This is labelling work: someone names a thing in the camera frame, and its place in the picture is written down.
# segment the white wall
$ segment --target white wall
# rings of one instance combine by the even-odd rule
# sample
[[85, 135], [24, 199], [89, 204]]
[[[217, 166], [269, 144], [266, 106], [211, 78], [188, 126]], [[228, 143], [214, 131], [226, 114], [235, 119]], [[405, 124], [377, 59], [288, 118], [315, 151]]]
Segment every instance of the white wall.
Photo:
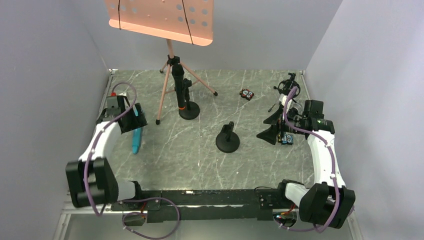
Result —
[[[109, 68], [159, 69], [167, 60], [164, 39], [110, 27], [103, 0], [73, 2]], [[212, 44], [175, 42], [175, 54], [193, 69], [303, 70], [341, 2], [215, 0]]]
[[0, 239], [49, 240], [108, 70], [68, 0], [1, 1]]
[[306, 70], [366, 239], [424, 236], [424, 2], [344, 0]]

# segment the blue tube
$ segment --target blue tube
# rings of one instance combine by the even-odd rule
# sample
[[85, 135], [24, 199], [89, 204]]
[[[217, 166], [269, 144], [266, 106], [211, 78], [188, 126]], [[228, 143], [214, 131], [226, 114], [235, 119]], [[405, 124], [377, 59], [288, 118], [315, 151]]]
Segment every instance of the blue tube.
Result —
[[[136, 116], [139, 115], [137, 112], [137, 109], [134, 108], [134, 113]], [[139, 127], [132, 131], [132, 153], [137, 154], [140, 149], [140, 145], [142, 143], [142, 134], [143, 134], [143, 128]]]

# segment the black microphone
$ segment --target black microphone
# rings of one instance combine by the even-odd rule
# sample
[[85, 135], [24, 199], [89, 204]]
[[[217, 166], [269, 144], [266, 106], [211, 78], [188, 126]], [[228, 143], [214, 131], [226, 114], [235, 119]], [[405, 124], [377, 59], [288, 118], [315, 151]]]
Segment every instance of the black microphone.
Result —
[[175, 82], [176, 100], [178, 102], [178, 108], [183, 110], [186, 108], [184, 101], [184, 69], [180, 64], [172, 66], [172, 77]]

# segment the gray marble tabletop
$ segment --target gray marble tabletop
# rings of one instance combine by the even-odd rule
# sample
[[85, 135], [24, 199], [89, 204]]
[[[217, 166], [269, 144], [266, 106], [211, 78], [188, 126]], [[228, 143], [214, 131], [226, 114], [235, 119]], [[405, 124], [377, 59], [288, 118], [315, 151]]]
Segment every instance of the gray marble tabletop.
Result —
[[[196, 70], [218, 92], [214, 96], [201, 83], [190, 89], [190, 100], [200, 106], [200, 115], [184, 120], [178, 114], [175, 92], [165, 96], [160, 125], [155, 124], [165, 74], [158, 70], [120, 70], [111, 86], [128, 82], [137, 90], [137, 102], [146, 112], [148, 125], [143, 129], [141, 148], [132, 153], [132, 132], [123, 134], [109, 163], [118, 181], [138, 181], [144, 190], [213, 190], [276, 187], [283, 179], [303, 182], [310, 187], [314, 168], [304, 136], [294, 136], [294, 145], [272, 145], [256, 138], [266, 130], [263, 124], [268, 109], [278, 98], [273, 89], [289, 78], [286, 70]], [[301, 104], [308, 99], [305, 86], [296, 71], [302, 91], [296, 98]], [[188, 79], [196, 80], [188, 72]], [[173, 89], [170, 77], [167, 89]], [[251, 101], [241, 98], [241, 89], [254, 92]], [[130, 100], [134, 94], [126, 86]], [[223, 153], [215, 139], [224, 124], [234, 122], [240, 147]]]

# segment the music stand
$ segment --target music stand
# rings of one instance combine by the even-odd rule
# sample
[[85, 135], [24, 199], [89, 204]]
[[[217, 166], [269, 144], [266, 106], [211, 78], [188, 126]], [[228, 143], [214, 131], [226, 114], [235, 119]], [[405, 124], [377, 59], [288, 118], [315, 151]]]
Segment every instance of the music stand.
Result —
[[166, 39], [168, 60], [159, 70], [168, 66], [157, 111], [156, 124], [160, 124], [168, 79], [174, 64], [181, 64], [196, 81], [202, 83], [215, 96], [218, 93], [200, 76], [191, 70], [179, 57], [174, 55], [172, 40], [199, 46], [207, 46], [213, 41], [214, 0], [104, 0], [110, 20], [109, 25], [136, 33], [148, 34]]

